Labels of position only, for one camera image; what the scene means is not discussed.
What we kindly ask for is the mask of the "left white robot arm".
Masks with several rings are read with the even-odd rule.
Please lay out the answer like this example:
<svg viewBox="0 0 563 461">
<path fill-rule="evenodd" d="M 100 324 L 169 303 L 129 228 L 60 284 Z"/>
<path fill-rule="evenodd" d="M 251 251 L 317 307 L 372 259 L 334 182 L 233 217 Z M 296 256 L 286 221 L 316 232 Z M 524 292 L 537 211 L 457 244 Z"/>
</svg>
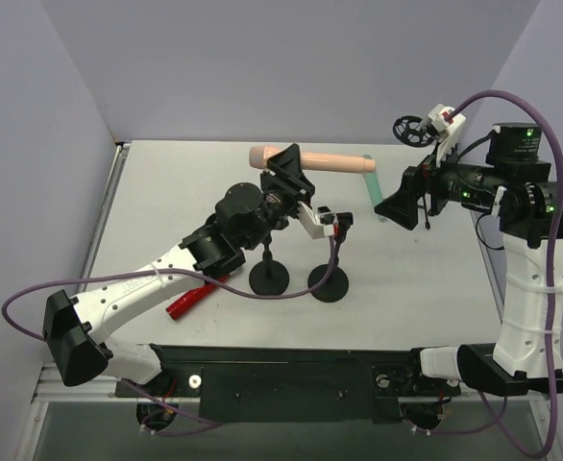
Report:
<svg viewBox="0 0 563 461">
<path fill-rule="evenodd" d="M 43 339 L 66 386 L 102 374 L 146 384 L 161 372 L 153 348 L 113 338 L 113 333 L 147 310 L 242 266 L 245 254 L 288 219 L 298 220 L 311 238 L 329 237 L 310 206 L 314 185 L 306 178 L 301 150 L 292 144 L 269 157 L 260 183 L 233 185 L 203 226 L 132 273 L 129 279 L 46 302 Z"/>
</svg>

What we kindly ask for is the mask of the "pink microphone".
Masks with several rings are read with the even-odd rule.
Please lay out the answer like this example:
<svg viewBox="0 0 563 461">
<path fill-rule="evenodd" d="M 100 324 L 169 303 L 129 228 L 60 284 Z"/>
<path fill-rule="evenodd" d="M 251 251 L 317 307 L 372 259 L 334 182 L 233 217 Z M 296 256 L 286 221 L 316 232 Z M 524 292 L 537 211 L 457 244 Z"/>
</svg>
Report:
<svg viewBox="0 0 563 461">
<path fill-rule="evenodd" d="M 249 151 L 249 164 L 256 169 L 267 169 L 268 160 L 278 158 L 287 151 L 271 145 L 254 146 Z M 300 163 L 304 170 L 366 174 L 376 172 L 376 162 L 372 158 L 324 154 L 314 152 L 300 153 Z"/>
</svg>

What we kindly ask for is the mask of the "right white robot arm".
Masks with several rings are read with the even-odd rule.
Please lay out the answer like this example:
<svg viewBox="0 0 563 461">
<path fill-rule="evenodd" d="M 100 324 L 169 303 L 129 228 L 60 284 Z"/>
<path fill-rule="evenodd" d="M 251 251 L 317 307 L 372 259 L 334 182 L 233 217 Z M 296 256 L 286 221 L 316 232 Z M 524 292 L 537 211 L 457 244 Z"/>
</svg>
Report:
<svg viewBox="0 0 563 461">
<path fill-rule="evenodd" d="M 500 397 L 563 394 L 563 204 L 556 203 L 550 164 L 538 158 L 541 134 L 535 124 L 496 124 L 483 138 L 485 165 L 463 164 L 459 152 L 444 161 L 430 154 L 406 168 L 400 188 L 375 207 L 407 230 L 417 226 L 424 196 L 430 216 L 455 202 L 500 220 L 506 288 L 497 342 L 418 350 L 421 376 Z"/>
</svg>

